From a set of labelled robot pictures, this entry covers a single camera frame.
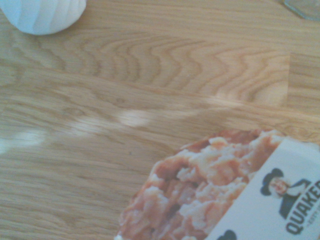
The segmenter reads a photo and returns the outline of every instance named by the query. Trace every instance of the glass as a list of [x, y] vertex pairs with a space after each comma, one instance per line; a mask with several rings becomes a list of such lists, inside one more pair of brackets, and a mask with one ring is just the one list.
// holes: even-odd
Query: glass
[[284, 0], [284, 4], [305, 19], [320, 21], [320, 0]]

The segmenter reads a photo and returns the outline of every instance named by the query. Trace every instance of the quaker logo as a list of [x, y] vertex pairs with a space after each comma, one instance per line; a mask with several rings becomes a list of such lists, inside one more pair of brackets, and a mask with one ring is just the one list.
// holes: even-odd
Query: quaker logo
[[279, 213], [287, 221], [286, 231], [297, 235], [304, 229], [305, 219], [320, 199], [320, 181], [312, 186], [311, 181], [306, 179], [290, 184], [290, 181], [284, 178], [284, 173], [274, 168], [264, 177], [260, 191], [264, 196], [282, 199]]
[[223, 236], [220, 236], [217, 240], [237, 240], [237, 235], [232, 230], [225, 231]]

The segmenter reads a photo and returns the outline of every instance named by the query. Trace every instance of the white vase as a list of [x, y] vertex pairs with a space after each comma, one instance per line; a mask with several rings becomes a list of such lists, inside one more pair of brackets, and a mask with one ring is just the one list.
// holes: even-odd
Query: white vase
[[76, 22], [87, 0], [0, 0], [10, 23], [33, 35], [54, 34]]

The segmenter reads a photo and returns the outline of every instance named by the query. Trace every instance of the wooden table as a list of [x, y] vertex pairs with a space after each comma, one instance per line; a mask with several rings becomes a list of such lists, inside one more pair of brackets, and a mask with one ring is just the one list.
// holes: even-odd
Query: wooden table
[[88, 0], [0, 14], [0, 238], [105, 240], [156, 161], [225, 128], [320, 144], [320, 23], [278, 0]]

